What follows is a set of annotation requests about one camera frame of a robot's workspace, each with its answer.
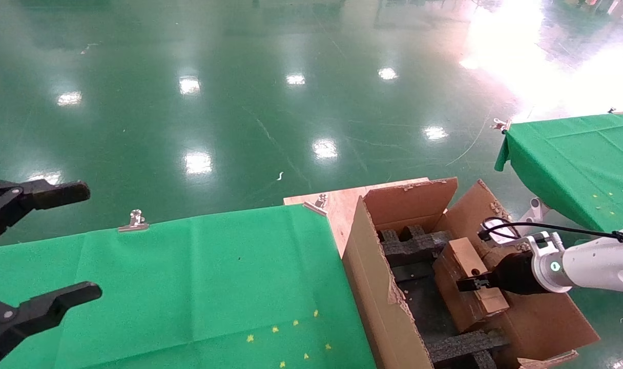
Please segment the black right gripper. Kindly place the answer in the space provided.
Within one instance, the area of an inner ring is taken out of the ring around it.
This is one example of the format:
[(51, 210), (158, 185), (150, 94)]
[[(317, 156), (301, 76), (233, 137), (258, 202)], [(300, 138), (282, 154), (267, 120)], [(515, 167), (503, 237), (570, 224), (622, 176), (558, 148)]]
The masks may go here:
[(532, 270), (533, 253), (530, 251), (506, 255), (489, 276), (471, 276), (456, 281), (460, 292), (499, 288), (522, 296), (539, 294), (539, 282)]

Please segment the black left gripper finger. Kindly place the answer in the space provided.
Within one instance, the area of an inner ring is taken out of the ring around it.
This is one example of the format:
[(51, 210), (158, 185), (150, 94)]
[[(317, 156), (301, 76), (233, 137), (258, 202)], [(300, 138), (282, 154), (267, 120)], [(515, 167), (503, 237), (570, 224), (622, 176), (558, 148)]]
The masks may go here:
[(31, 297), (17, 307), (0, 301), (0, 361), (26, 338), (59, 326), (69, 309), (101, 295), (96, 283), (81, 282)]
[(47, 210), (86, 201), (91, 190), (86, 182), (53, 185), (45, 179), (22, 183), (0, 180), (0, 236), (33, 210)]

